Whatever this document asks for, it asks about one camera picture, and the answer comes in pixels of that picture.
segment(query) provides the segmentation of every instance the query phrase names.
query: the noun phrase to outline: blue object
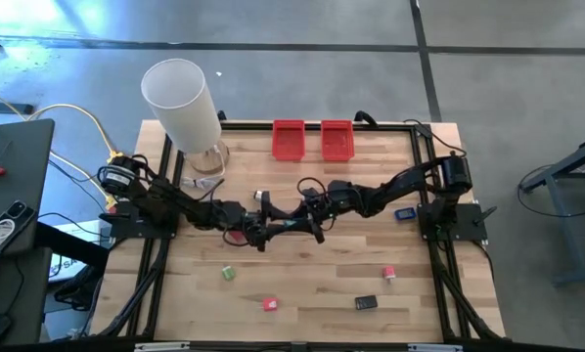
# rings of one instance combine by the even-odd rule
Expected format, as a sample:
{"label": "blue object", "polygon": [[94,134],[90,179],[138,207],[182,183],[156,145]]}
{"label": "blue object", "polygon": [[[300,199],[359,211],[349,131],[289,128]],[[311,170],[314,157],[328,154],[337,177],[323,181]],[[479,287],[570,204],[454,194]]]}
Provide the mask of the blue object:
{"label": "blue object", "polygon": [[398,220],[410,220],[417,217],[417,212],[413,207],[397,209],[394,211],[394,217]]}

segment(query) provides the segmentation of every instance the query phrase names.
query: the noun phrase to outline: gray floor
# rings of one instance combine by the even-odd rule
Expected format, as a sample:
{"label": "gray floor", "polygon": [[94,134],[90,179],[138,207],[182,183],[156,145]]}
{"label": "gray floor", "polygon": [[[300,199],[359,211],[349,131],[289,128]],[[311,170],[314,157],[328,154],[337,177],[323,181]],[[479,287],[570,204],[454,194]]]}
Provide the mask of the gray floor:
{"label": "gray floor", "polygon": [[[430,45],[585,47],[585,0],[420,4]],[[165,42],[417,42],[407,0],[167,0],[155,5],[2,0],[0,34]],[[348,119],[366,110],[379,120],[430,120],[418,54],[30,46],[7,52],[0,55],[1,95],[39,107],[86,107],[127,152],[140,121],[152,118],[140,79],[149,66],[173,57],[202,66],[216,106],[229,118]],[[523,210],[516,200],[523,174],[585,141],[585,57],[431,55],[430,61],[442,119],[459,123],[469,151],[476,196],[484,205],[499,206],[488,220],[489,249],[508,336],[585,348],[585,284],[551,285],[555,274],[570,267],[559,223]],[[46,117],[57,121],[55,150],[89,171],[103,164],[107,152],[89,120],[69,110]],[[50,171],[45,186],[41,212],[59,211],[75,220],[96,216],[96,205],[57,172]],[[536,206],[548,208],[544,195],[534,198]],[[65,324],[64,315],[48,315],[50,332],[58,331],[52,324]]]}

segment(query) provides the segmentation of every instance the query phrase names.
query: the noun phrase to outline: white lamp shade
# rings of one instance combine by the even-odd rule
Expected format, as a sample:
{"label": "white lamp shade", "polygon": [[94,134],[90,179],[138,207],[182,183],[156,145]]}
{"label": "white lamp shade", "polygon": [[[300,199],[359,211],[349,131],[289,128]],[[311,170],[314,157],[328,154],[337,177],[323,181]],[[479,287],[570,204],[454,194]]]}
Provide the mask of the white lamp shade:
{"label": "white lamp shade", "polygon": [[221,125],[199,66],[183,59],[157,63],[145,73],[141,90],[177,149],[196,154],[216,145]]}

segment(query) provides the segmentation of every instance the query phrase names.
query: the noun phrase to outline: red plastic bin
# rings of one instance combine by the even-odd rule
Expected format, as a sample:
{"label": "red plastic bin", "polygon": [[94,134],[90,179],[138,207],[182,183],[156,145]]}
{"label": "red plastic bin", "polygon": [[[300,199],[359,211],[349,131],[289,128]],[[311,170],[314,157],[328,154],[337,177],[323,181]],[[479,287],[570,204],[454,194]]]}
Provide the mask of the red plastic bin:
{"label": "red plastic bin", "polygon": [[355,155],[351,121],[321,121],[321,153],[327,161],[348,161]]}
{"label": "red plastic bin", "polygon": [[305,122],[273,121],[273,156],[280,161],[301,160],[305,156]]}

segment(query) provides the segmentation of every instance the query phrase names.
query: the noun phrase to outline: wooden tabletop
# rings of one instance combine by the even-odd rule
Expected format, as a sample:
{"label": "wooden tabletop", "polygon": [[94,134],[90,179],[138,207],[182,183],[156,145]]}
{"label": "wooden tabletop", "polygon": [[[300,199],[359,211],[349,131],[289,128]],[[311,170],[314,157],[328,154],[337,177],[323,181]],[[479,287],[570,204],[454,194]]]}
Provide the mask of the wooden tabletop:
{"label": "wooden tabletop", "polygon": [[[432,124],[450,145],[460,146],[457,125]],[[355,132],[355,157],[346,163],[324,162],[320,132],[306,131],[301,162],[276,161],[270,131],[223,131],[230,149],[225,183],[215,198],[238,200],[249,210],[255,190],[271,191],[274,204],[294,209],[297,181],[313,176],[326,185],[350,180],[378,186],[414,164],[410,138],[403,132]],[[158,170],[164,131],[157,120],[143,121],[136,153],[145,154]],[[449,150],[435,142],[436,153]],[[173,151],[167,177],[174,165]],[[200,177],[186,163],[184,176]],[[184,191],[199,196],[203,191]],[[461,201],[470,201],[471,193]],[[416,220],[397,223],[393,210],[416,206],[417,194],[401,198],[381,214],[363,219],[342,215],[323,244],[307,234],[279,236],[264,253],[232,247],[217,231],[199,231],[185,220],[171,248],[159,303],[156,339],[324,342],[440,341],[440,323],[431,279],[428,248]],[[143,241],[129,240],[112,251],[95,311],[92,332],[106,327],[134,290]],[[497,333],[504,334],[490,269],[470,242],[456,242],[465,295]],[[237,277],[227,282],[221,269],[232,266]],[[392,265],[396,279],[382,277]],[[145,297],[141,326],[150,293]],[[379,307],[356,311],[356,296],[374,294]],[[262,299],[276,297],[275,312],[262,310]],[[453,300],[448,300],[452,327],[458,331]]]}

